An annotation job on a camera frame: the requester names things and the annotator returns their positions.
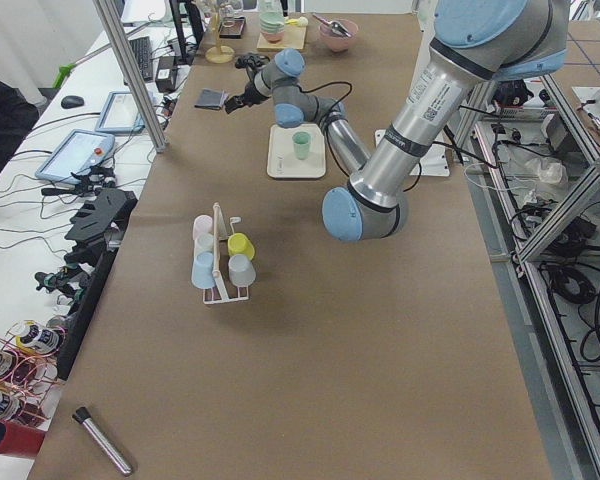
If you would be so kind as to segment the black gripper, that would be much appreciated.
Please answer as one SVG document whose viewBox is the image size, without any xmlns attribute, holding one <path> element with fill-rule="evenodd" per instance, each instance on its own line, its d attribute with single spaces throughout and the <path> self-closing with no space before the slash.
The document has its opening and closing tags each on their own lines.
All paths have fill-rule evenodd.
<svg viewBox="0 0 600 480">
<path fill-rule="evenodd" d="M 242 95 L 236 95 L 228 98 L 224 103 L 224 111 L 231 114 L 245 106 L 259 105 L 267 100 L 267 96 L 262 94 L 254 83 L 246 84 Z"/>
</svg>

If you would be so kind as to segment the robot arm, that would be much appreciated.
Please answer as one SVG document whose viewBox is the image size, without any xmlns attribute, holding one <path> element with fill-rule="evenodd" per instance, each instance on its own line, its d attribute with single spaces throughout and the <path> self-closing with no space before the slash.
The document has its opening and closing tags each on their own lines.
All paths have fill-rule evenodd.
<svg viewBox="0 0 600 480">
<path fill-rule="evenodd" d="M 549 74 L 566 56 L 566 1 L 440 1 L 429 43 L 430 61 L 413 83 L 375 151 L 352 130 L 342 104 L 302 91 L 305 62 L 286 48 L 251 73 L 242 94 L 229 98 L 231 113 L 271 99 L 282 128 L 318 125 L 346 166 L 345 186 L 322 203 L 329 234 L 343 242 L 385 238 L 404 225 L 403 183 L 475 85 Z"/>
</svg>

